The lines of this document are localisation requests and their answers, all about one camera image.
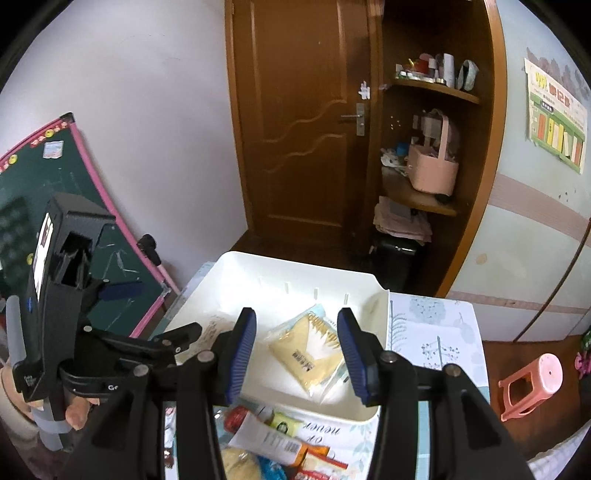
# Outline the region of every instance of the wall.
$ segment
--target wall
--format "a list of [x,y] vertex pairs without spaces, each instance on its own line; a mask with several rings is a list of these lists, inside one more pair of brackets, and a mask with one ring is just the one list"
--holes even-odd
[[[518,0],[497,0],[497,5],[508,70],[505,135],[489,204],[447,297],[474,303],[483,339],[513,340],[562,278],[591,215],[591,148],[579,175],[527,139],[524,57],[589,111],[591,95],[540,20]],[[563,288],[522,340],[560,339],[573,328],[584,330],[591,316],[579,322],[589,306],[591,248],[585,247]]]
[[69,111],[126,223],[180,284],[246,231],[223,0],[74,0],[0,94],[0,151]]

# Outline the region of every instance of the door lock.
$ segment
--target door lock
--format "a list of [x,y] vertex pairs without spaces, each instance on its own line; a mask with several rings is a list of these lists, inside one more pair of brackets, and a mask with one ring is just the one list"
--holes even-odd
[[357,136],[365,136],[365,104],[357,103],[357,113],[354,115],[341,115],[341,118],[355,118],[357,120]]

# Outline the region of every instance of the poster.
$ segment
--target poster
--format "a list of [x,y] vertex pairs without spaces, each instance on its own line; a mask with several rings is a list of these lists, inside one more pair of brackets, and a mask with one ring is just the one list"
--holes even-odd
[[524,60],[529,138],[581,174],[587,147],[587,109],[558,81]]

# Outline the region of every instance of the red package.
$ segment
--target red package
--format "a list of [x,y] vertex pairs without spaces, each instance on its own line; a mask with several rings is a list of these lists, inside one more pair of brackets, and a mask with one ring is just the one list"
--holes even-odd
[[224,418],[224,429],[227,432],[236,433],[248,413],[248,408],[242,405],[238,405],[237,407],[231,409],[226,413],[226,418]]
[[294,480],[340,480],[348,466],[308,450]]

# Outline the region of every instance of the wooden shelf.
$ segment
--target wooden shelf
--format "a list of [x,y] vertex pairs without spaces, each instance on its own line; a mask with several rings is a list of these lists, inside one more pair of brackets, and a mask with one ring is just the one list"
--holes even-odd
[[462,92],[461,90],[456,90],[455,88],[449,88],[445,85],[441,85],[439,83],[427,83],[422,82],[420,80],[400,80],[395,79],[392,81],[392,84],[388,87],[388,90],[392,87],[396,86],[406,86],[406,87],[415,87],[415,88],[422,88],[425,90],[433,90],[434,92],[444,93],[445,95],[450,95],[452,97],[461,98],[468,102],[472,102],[475,104],[480,104],[480,99],[475,96],[471,95],[470,93]]
[[457,215],[453,202],[444,205],[438,202],[430,193],[415,190],[410,180],[400,175],[393,168],[382,167],[382,184],[386,195],[401,205],[451,217]]

